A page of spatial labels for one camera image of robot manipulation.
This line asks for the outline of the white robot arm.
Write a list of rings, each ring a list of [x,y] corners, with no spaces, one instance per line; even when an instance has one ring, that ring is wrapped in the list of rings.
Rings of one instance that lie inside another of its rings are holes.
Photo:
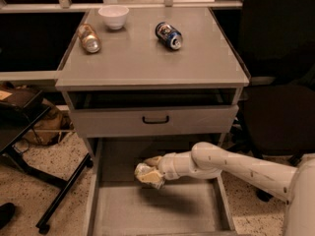
[[[144,160],[135,177],[158,189],[166,180],[213,179],[224,171],[285,202],[283,236],[315,236],[314,157],[293,167],[199,142],[189,151]]]

